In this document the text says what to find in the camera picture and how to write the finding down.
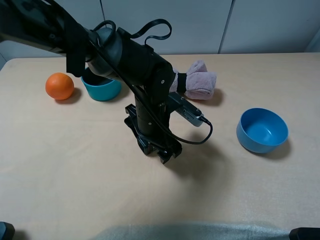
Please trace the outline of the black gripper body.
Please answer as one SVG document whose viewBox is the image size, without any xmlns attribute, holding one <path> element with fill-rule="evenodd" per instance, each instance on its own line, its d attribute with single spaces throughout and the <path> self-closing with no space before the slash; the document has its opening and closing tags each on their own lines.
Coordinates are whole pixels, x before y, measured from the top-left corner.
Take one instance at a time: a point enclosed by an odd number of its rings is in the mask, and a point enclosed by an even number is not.
<svg viewBox="0 0 320 240">
<path fill-rule="evenodd" d="M 171 151 L 174 153 L 173 157 L 179 156 L 182 153 L 182 145 L 160 128 L 137 97 L 134 99 L 135 105 L 125 107 L 128 117 L 124 123 L 131 129 L 135 138 L 141 136 L 158 151 Z"/>
</svg>

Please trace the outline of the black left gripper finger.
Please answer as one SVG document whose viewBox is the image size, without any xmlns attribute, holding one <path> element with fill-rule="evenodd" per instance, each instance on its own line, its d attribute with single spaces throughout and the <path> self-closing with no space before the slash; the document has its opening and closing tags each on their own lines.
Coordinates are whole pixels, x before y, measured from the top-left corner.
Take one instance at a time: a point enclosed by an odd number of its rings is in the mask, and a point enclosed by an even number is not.
<svg viewBox="0 0 320 240">
<path fill-rule="evenodd" d="M 159 156 L 161 163 L 164 165 L 171 159 L 172 156 L 174 156 L 174 153 L 168 150 L 159 150 L 157 155 Z"/>
</svg>

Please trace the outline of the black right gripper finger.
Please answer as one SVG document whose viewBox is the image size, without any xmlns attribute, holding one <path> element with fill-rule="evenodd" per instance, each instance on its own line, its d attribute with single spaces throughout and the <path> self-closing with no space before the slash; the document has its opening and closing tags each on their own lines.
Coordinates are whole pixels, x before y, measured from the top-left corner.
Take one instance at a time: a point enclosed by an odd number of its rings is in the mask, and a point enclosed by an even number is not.
<svg viewBox="0 0 320 240">
<path fill-rule="evenodd" d="M 144 138 L 142 138 L 141 136 L 137 136 L 136 138 L 138 146 L 140 147 L 141 151 L 142 151 L 142 146 L 147 146 L 149 144 L 149 142 L 147 140 L 145 140 Z"/>
</svg>

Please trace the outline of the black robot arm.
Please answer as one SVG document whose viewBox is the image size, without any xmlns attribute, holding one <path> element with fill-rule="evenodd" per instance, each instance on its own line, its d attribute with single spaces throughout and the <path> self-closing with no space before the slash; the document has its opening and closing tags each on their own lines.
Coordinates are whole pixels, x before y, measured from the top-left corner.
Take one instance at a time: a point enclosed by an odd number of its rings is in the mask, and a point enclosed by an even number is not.
<svg viewBox="0 0 320 240">
<path fill-rule="evenodd" d="M 142 152 L 157 151 L 162 163 L 181 154 L 181 141 L 169 129 L 172 65 L 113 21 L 89 30 L 53 0 L 3 0 L 0 39 L 65 56 L 66 71 L 75 77 L 89 68 L 97 76 L 122 80 L 135 99 L 125 108 L 124 122 Z"/>
</svg>

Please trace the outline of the black robot base left corner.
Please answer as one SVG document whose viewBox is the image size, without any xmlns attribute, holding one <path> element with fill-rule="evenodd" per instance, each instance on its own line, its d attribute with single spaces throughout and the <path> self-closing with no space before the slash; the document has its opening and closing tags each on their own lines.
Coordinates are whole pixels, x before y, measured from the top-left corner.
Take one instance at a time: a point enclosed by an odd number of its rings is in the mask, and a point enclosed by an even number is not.
<svg viewBox="0 0 320 240">
<path fill-rule="evenodd" d="M 0 240 L 12 240 L 15 234 L 15 228 L 7 222 L 0 222 Z"/>
</svg>

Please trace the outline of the black robot base right corner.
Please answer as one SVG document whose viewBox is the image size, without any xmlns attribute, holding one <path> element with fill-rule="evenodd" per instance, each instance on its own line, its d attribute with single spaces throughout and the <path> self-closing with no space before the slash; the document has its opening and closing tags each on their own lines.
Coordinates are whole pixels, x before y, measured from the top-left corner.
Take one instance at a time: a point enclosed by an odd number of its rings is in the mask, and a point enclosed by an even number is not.
<svg viewBox="0 0 320 240">
<path fill-rule="evenodd" d="M 290 240 L 320 240 L 319 227 L 299 227 L 290 231 Z"/>
</svg>

